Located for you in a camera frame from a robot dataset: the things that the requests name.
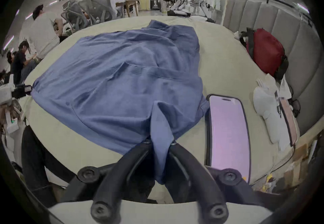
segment jeans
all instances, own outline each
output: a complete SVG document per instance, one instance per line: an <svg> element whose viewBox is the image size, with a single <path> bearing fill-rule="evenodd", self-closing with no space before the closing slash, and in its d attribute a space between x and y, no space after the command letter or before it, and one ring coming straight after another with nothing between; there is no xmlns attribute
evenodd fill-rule
<svg viewBox="0 0 324 224"><path fill-rule="evenodd" d="M47 208L54 206L57 201L44 167L68 183L75 177L75 174L43 146L30 126L27 126L23 133L21 157L22 171L28 189Z"/></svg>

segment phone case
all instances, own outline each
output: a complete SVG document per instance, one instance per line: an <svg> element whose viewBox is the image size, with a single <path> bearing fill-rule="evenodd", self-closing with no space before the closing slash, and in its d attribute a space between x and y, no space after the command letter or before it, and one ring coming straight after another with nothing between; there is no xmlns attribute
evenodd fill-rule
<svg viewBox="0 0 324 224"><path fill-rule="evenodd" d="M237 98L210 94L206 113L207 146L205 165L216 169L238 170L249 183L251 152L249 129L241 101Z"/></svg>

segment cable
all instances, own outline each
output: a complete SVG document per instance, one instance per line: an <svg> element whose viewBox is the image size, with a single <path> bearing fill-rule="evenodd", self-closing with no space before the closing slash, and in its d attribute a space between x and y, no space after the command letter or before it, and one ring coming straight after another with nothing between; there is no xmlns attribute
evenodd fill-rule
<svg viewBox="0 0 324 224"><path fill-rule="evenodd" d="M288 163L288 162L290 161L290 159L293 158L295 151L296 151L296 145L294 144L294 152L293 152L293 154L291 155L291 157L290 157L290 158L289 158L289 159L288 159L284 164L282 164L281 166L279 166L279 167L276 168L275 170L272 170L270 173L273 173L274 171L277 171L279 168L282 168L286 163ZM251 185L251 187L252 187L253 185L255 185L257 181L261 180L263 177L267 176L267 175L270 174L270 173L267 173L267 174L265 174L264 176L262 176L262 177L260 177L259 179L257 179L257 180L254 182L254 184Z"/></svg>

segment shirt sleeve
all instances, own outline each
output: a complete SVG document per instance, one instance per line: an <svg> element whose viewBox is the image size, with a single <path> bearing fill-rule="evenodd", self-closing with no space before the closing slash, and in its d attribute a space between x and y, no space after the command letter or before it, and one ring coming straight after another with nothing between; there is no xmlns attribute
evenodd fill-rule
<svg viewBox="0 0 324 224"><path fill-rule="evenodd" d="M19 62L21 64L23 64L26 61L26 56L23 53L21 53L21 52L19 52L18 58L19 58Z"/></svg>

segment gray upholstered panel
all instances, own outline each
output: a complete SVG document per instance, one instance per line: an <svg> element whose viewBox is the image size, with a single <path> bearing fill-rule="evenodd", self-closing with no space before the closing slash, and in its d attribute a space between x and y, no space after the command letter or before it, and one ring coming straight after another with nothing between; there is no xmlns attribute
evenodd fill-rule
<svg viewBox="0 0 324 224"><path fill-rule="evenodd" d="M297 121L302 135L324 115L324 55L313 79L298 100L300 114Z"/></svg>
<svg viewBox="0 0 324 224"><path fill-rule="evenodd" d="M288 56L286 79L294 90L294 97L301 95L318 68L323 48L317 35L306 23L300 23L294 46Z"/></svg>
<svg viewBox="0 0 324 224"><path fill-rule="evenodd" d="M238 31L238 28L241 23L241 18L242 18L245 4L246 4L246 0L235 0L235 4L233 7L233 11L232 11L231 21L229 23L230 31L232 31L232 32Z"/></svg>
<svg viewBox="0 0 324 224"><path fill-rule="evenodd" d="M270 4L262 3L259 8L254 29L263 28L268 32L272 32L273 24L278 13L278 8Z"/></svg>
<svg viewBox="0 0 324 224"><path fill-rule="evenodd" d="M238 31L246 31L247 27L253 28L255 24L255 20L257 18L257 14L260 8L261 2L253 2L247 1L245 4L245 8L243 11L240 27Z"/></svg>
<svg viewBox="0 0 324 224"><path fill-rule="evenodd" d="M229 22L231 21L232 11L234 7L235 0L227 0L226 11L223 21L223 26L229 28Z"/></svg>
<svg viewBox="0 0 324 224"><path fill-rule="evenodd" d="M293 48L299 30L300 20L279 10L274 22L271 34L282 43L286 56L289 56Z"/></svg>

